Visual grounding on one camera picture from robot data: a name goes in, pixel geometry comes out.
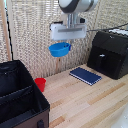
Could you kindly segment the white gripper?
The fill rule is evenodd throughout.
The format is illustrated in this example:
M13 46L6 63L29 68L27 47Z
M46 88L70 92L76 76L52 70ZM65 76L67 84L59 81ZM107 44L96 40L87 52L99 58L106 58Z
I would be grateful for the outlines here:
M84 38L86 36L87 26L84 23L75 24L74 27L68 28L62 23L53 23L50 25L51 39L58 40L71 40L69 51L71 50L72 39Z

